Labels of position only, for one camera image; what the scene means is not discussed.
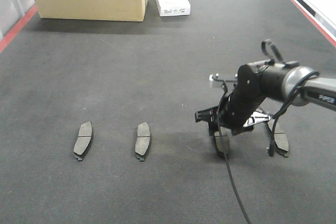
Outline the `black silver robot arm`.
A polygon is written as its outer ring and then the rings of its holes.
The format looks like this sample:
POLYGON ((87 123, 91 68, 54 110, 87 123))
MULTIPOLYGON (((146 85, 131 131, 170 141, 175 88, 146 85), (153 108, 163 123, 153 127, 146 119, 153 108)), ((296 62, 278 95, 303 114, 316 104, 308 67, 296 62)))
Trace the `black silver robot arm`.
POLYGON ((268 59, 240 66, 231 93, 226 80, 209 77, 224 90, 217 106, 195 112, 195 121, 207 122, 210 134, 221 126, 230 129, 232 135, 252 131, 261 122, 257 109, 266 98, 282 102, 278 112, 266 115, 269 120, 278 120, 290 105, 315 103, 335 110, 335 79, 320 77, 298 61, 285 61, 270 39, 261 42, 261 50, 268 59))

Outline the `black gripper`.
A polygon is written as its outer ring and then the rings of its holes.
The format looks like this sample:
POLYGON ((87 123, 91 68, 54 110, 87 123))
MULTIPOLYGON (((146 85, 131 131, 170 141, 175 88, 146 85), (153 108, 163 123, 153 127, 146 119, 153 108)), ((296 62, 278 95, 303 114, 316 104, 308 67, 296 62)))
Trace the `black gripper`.
MULTIPOLYGON (((195 112, 195 122, 209 123, 209 134, 219 131, 219 127, 230 129, 232 135, 252 131, 253 126, 244 127, 252 113, 261 105, 266 95, 261 90, 261 73, 253 64, 245 64, 238 68, 237 83, 230 94, 225 80, 214 78, 221 84, 224 94, 218 106, 195 112)), ((271 140, 275 139, 275 120, 264 122, 271 140)))

